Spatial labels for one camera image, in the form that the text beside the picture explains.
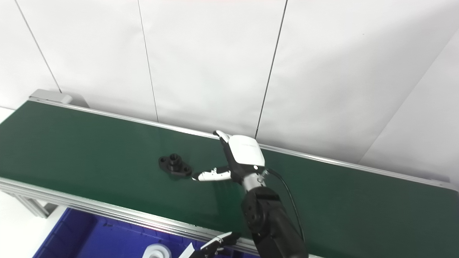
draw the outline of white floor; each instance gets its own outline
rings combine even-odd
[[[0,123],[13,111],[0,108]],[[32,215],[15,198],[0,191],[0,258],[31,258],[64,212],[59,206],[47,219]]]

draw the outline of white cylindrical part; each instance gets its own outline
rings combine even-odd
[[[171,250],[162,244],[152,244],[147,246],[142,258],[171,258]]]

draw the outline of blue bin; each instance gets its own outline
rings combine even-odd
[[[34,258],[142,258],[147,246],[161,243],[178,258],[193,243],[204,242],[151,230],[68,208],[38,249]],[[215,258],[259,258],[227,249],[230,256]]]

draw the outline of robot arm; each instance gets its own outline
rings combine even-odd
[[[246,195],[241,208],[261,258],[307,258],[305,244],[279,195],[264,183],[265,161],[257,141],[221,131],[214,134],[220,138],[228,166],[195,174],[193,180],[232,179],[244,187]]]

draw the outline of aluminum leg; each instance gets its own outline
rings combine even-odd
[[[37,200],[24,197],[18,194],[8,193],[9,195],[16,198],[22,205],[24,205],[33,215],[40,218],[47,218],[57,207],[54,204],[47,204],[42,206]]]

